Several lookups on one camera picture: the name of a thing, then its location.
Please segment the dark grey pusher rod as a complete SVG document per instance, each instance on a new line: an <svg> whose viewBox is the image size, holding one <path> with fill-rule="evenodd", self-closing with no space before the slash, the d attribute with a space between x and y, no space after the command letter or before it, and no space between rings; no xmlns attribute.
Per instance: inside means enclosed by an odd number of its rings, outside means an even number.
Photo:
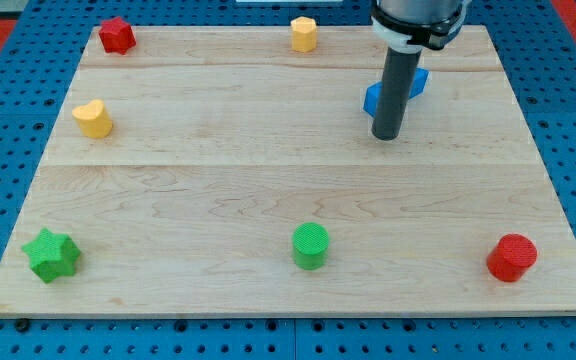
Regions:
<svg viewBox="0 0 576 360"><path fill-rule="evenodd" d="M390 141L399 135L419 59L419 52L388 49L372 123L376 138Z"/></svg>

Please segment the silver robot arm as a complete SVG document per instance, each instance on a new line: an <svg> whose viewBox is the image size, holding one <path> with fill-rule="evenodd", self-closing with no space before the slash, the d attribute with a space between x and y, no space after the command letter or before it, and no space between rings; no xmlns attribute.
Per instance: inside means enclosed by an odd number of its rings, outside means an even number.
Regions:
<svg viewBox="0 0 576 360"><path fill-rule="evenodd" d="M421 51L439 51L459 34L469 0L372 0L374 33L388 50L377 97L372 134L398 137Z"/></svg>

